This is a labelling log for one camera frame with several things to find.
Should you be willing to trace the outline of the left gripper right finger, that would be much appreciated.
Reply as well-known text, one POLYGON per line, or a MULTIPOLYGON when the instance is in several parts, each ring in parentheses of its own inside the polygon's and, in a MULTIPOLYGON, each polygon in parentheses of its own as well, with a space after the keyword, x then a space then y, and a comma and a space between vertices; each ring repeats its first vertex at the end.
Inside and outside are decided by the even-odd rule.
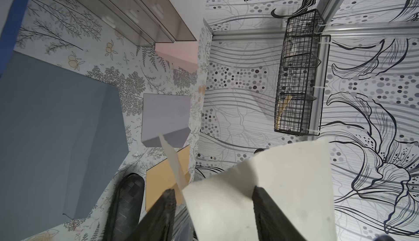
POLYGON ((260 241, 306 240, 264 188, 255 186, 252 200, 258 239, 260 241))

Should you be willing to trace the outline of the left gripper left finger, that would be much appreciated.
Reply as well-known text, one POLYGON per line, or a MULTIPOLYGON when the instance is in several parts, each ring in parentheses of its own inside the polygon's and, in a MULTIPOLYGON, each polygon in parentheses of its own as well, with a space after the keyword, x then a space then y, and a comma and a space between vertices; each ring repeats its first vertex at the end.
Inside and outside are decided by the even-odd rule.
POLYGON ((170 241, 176 211, 174 189, 165 190, 127 241, 170 241))

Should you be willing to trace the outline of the tan kraft envelope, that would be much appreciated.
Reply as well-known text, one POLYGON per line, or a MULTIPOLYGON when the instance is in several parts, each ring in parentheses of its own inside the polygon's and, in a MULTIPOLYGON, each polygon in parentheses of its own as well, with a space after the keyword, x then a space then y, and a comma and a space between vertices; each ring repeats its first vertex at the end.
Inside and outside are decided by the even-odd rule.
MULTIPOLYGON (((183 174, 187 183, 189 183, 191 179, 191 175, 188 169, 190 146, 186 146, 183 149, 180 149, 177 153, 183 174)), ((160 198, 162 193, 167 189, 174 189, 176 204, 181 205, 183 203, 181 190, 176 183, 168 160, 164 160, 146 172, 145 209, 147 212, 149 212, 152 206, 160 198)))

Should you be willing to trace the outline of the pink envelope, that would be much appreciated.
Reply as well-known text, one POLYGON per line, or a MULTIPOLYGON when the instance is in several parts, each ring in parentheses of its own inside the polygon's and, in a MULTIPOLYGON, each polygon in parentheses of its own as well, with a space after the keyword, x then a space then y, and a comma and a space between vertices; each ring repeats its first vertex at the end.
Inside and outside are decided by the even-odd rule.
POLYGON ((197 41, 180 41, 174 43, 156 43, 156 54, 169 62, 169 68, 194 73, 198 69, 197 41))

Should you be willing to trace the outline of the dark grey envelope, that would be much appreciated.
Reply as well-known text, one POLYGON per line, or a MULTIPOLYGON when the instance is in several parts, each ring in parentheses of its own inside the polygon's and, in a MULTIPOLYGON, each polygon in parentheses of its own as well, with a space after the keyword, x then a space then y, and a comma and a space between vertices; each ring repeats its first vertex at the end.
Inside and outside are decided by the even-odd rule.
POLYGON ((1 78, 1 240, 86 218, 127 154, 116 87, 14 53, 1 78))

